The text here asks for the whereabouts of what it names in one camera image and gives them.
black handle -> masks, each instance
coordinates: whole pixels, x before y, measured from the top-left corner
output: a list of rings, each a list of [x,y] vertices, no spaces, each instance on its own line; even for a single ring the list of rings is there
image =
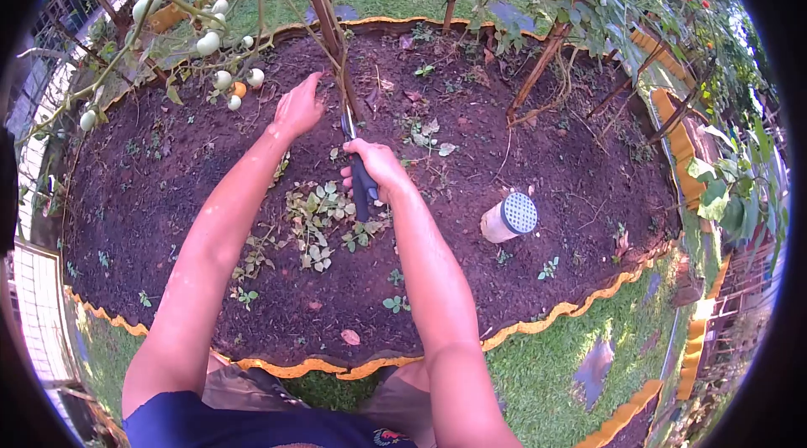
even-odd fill
[[[378,200],[378,184],[369,176],[364,161],[358,154],[350,154],[353,171],[353,200],[356,202],[356,218],[359,222],[369,220],[369,200]]]

shorts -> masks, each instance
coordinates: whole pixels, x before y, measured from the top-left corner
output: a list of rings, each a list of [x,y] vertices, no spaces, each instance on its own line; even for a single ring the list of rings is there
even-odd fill
[[[289,394],[280,380],[260,367],[244,371],[237,364],[207,374],[202,402],[215,409],[242,411],[310,408]],[[356,413],[366,416],[378,427],[405,434],[418,448],[437,447],[431,395],[394,375],[379,381],[373,395]]]

hand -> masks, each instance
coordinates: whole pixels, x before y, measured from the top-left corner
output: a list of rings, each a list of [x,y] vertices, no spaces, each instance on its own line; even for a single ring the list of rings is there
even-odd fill
[[[401,166],[400,161],[386,145],[367,143],[357,138],[342,145],[345,152],[357,153],[364,161],[364,167],[369,176],[378,183],[378,198],[390,203],[398,194],[415,189],[415,184]],[[342,182],[345,187],[353,186],[353,171],[350,166],[342,168],[341,175],[345,177]]]
[[[322,72],[308,75],[297,87],[287,92],[277,103],[274,122],[266,129],[273,129],[277,134],[287,134],[291,139],[307,132],[317,123],[324,112],[322,101],[317,100],[316,83]]]

logo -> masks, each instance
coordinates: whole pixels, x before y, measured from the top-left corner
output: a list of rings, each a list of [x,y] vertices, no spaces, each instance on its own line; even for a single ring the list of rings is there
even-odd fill
[[[392,432],[389,429],[377,429],[373,431],[373,434],[375,434],[373,441],[378,446],[389,446],[398,443],[398,441],[409,441],[408,437]]]

left hand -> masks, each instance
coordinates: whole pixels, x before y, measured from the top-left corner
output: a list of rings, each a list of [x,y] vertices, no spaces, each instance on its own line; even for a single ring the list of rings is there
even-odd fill
[[[283,95],[274,113],[272,125],[275,131],[297,138],[314,127],[324,113],[322,101],[316,99],[316,84],[320,77],[322,72],[314,72]]]

